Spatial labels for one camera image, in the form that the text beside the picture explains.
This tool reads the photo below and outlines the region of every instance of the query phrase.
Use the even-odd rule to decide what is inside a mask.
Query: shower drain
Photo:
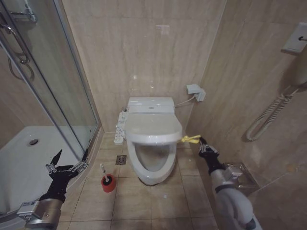
[[[117,156],[116,157],[116,165],[119,164],[119,165],[123,165],[123,164],[126,164],[126,158],[127,158],[127,155],[120,155],[120,156]]]
[[[29,145],[36,145],[38,143],[38,139],[33,139],[29,142]]]

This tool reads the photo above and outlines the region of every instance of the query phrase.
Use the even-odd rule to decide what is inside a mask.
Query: bidet control panel
[[[122,145],[125,137],[125,124],[128,117],[127,112],[121,112],[118,117],[118,122],[116,126],[116,133],[114,138],[114,143],[116,145]]]

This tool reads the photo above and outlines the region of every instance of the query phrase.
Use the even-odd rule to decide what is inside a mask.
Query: toilet
[[[146,185],[164,181],[176,161],[182,126],[171,97],[130,97],[125,139],[132,167]]]

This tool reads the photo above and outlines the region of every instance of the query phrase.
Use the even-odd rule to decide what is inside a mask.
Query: tile floor
[[[82,185],[67,197],[58,230],[217,230],[215,219],[189,144],[178,144],[170,177],[148,187],[134,173],[126,145],[105,133],[94,166]],[[99,164],[117,178],[117,187],[104,193]]]

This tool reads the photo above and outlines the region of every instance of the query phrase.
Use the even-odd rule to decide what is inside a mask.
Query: yellow cloth
[[[179,142],[190,142],[193,144],[197,144],[200,141],[200,137],[201,137],[200,135],[193,137],[184,136]]]

